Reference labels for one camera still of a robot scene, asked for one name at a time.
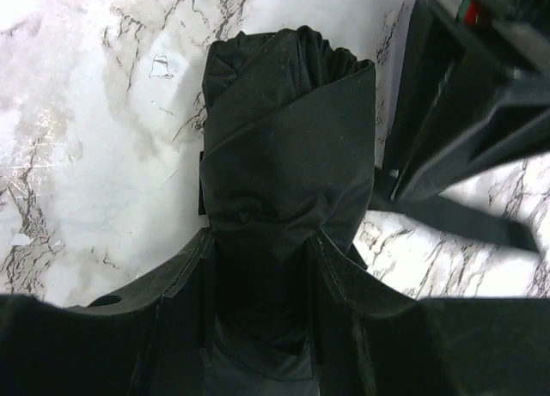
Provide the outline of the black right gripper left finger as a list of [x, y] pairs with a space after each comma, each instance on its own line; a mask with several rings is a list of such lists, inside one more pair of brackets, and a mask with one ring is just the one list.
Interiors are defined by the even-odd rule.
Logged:
[[215, 330], [215, 246], [173, 258], [88, 306], [1, 298], [4, 395], [199, 395]]

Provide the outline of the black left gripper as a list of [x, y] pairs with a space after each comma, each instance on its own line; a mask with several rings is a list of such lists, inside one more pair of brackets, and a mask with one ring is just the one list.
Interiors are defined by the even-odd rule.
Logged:
[[547, 153], [548, 68], [549, 0], [416, 0], [383, 156], [390, 197]]

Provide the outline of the black folding umbrella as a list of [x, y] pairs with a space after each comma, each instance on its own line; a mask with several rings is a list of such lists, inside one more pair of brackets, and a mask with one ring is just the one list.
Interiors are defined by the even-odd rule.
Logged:
[[524, 224], [440, 193], [392, 199], [398, 174], [376, 166], [376, 67], [309, 27], [214, 42], [203, 94], [199, 179], [217, 261], [207, 395], [324, 395], [311, 363], [307, 243], [325, 235], [368, 272], [353, 241], [370, 210], [538, 249]]

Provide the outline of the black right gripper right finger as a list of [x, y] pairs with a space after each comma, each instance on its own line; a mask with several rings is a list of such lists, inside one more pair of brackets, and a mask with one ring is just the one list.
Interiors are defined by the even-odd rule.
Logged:
[[548, 300], [416, 301], [325, 235], [307, 250], [311, 363], [322, 394], [548, 394]]

